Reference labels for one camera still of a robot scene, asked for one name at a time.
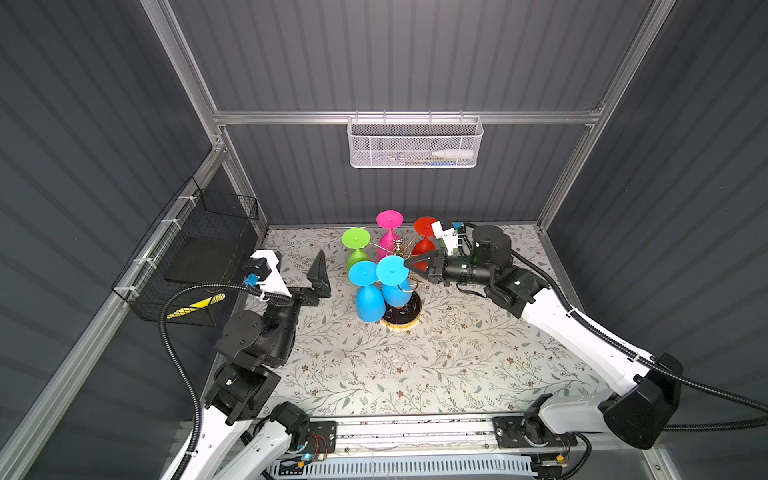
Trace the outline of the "blue wine glass front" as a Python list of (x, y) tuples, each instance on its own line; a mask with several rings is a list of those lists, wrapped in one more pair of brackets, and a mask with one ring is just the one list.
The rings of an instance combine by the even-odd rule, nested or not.
[(409, 270), (404, 266), (404, 259), (390, 255), (376, 266), (378, 280), (382, 284), (385, 302), (393, 308), (404, 307), (411, 299), (413, 287), (409, 279)]

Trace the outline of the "blue wine glass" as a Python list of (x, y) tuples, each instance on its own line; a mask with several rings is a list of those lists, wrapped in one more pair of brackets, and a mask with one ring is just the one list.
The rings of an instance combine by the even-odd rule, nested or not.
[(355, 295), (357, 316), (366, 323), (379, 321), (386, 311), (383, 294), (376, 282), (377, 265), (372, 261), (360, 261), (349, 270), (348, 278), (352, 284), (358, 287)]
[(376, 266), (378, 280), (382, 284), (385, 302), (393, 308), (404, 307), (411, 299), (413, 287), (409, 279), (409, 270), (404, 266), (404, 259), (390, 255)]

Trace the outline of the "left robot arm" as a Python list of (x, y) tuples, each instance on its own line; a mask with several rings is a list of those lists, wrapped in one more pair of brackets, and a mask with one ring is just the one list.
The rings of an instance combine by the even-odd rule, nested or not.
[[(312, 421), (300, 407), (283, 402), (262, 412), (281, 378), (276, 368), (289, 359), (299, 314), (330, 297), (326, 257), (319, 252), (306, 277), (307, 287), (289, 287), (280, 272), (281, 256), (257, 250), (244, 263), (239, 284), (199, 283), (172, 294), (158, 318), (161, 342), (193, 408), (193, 423), (163, 476), (166, 479), (271, 479), (297, 473), (334, 452), (334, 421)], [(176, 353), (168, 332), (177, 299), (196, 290), (243, 292), (266, 304), (264, 313), (237, 310), (227, 320), (216, 349), (225, 359), (205, 394), (199, 394)]]

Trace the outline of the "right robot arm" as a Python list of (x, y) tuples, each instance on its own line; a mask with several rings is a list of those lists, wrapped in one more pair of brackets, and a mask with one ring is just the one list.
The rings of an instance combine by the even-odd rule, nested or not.
[(562, 434), (611, 433), (632, 447), (653, 447), (679, 406), (681, 385), (674, 377), (680, 362), (636, 348), (575, 308), (499, 227), (475, 228), (468, 256), (451, 254), (455, 244), (450, 238), (405, 265), (434, 284), (482, 286), (493, 304), (557, 340), (607, 385), (577, 397), (540, 395), (523, 414), (526, 440), (539, 447)]

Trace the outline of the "red wine glass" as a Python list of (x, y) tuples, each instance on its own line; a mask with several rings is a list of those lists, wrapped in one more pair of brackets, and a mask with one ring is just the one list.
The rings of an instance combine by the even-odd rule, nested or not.
[(414, 229), (420, 236), (420, 240), (412, 249), (413, 257), (418, 257), (437, 249), (437, 246), (431, 240), (434, 236), (432, 225), (435, 222), (437, 222), (437, 219), (429, 216), (421, 217), (414, 222)]

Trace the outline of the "green wine glass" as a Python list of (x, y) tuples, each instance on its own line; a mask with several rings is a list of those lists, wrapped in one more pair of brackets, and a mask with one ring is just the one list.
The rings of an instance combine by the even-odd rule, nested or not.
[(368, 261), (369, 256), (363, 249), (370, 243), (371, 235), (364, 228), (353, 227), (344, 232), (342, 235), (343, 245), (351, 250), (351, 253), (346, 261), (346, 270), (350, 271), (351, 268), (358, 262)]

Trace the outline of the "blue wine glass left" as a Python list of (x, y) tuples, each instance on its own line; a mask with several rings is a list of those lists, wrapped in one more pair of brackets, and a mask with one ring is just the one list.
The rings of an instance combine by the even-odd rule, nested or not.
[(357, 316), (366, 323), (379, 321), (386, 311), (383, 294), (376, 282), (377, 265), (372, 261), (360, 261), (349, 270), (348, 278), (352, 284), (358, 287), (355, 295)]

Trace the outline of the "pink wine glass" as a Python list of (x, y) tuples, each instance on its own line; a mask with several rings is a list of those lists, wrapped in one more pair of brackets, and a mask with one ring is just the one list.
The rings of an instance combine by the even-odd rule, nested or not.
[(403, 221), (403, 215), (396, 210), (384, 210), (377, 215), (377, 225), (385, 230), (377, 246), (379, 261), (392, 254), (395, 242), (399, 240), (395, 229), (400, 227)]

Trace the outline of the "gold wine glass rack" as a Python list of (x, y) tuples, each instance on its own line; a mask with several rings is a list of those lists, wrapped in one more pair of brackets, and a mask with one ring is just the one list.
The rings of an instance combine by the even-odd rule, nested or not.
[(405, 331), (415, 326), (420, 318), (419, 280), (412, 277), (412, 271), (406, 266), (410, 257), (409, 245), (402, 239), (393, 240), (383, 252), (386, 256), (376, 265), (385, 304), (380, 321), (391, 330)]

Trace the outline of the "floral table mat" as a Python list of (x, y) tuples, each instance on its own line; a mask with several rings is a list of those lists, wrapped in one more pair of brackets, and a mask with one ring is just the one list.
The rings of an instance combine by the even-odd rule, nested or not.
[(542, 394), (604, 388), (584, 361), (473, 287), (420, 284), (422, 312), (405, 330), (361, 321), (342, 235), (339, 228), (304, 228), (266, 237), (265, 247), (282, 254), (291, 285), (305, 285), (324, 252), (332, 294), (302, 310), (265, 413), (285, 401), (314, 416), (498, 412), (525, 409)]

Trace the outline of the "white marker in basket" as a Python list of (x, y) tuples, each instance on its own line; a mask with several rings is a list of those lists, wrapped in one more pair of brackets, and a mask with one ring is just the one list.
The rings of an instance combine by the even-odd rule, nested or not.
[(475, 158), (473, 150), (468, 149), (444, 149), (432, 151), (429, 158), (432, 161), (447, 161), (447, 162), (472, 162)]

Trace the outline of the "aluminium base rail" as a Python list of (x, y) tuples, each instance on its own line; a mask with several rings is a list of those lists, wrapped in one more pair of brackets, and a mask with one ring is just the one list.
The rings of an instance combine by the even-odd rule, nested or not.
[(203, 429), (184, 479), (674, 479), (663, 451), (605, 434), (559, 435), (533, 446), (519, 414), (315, 418), (304, 430), (218, 413)]

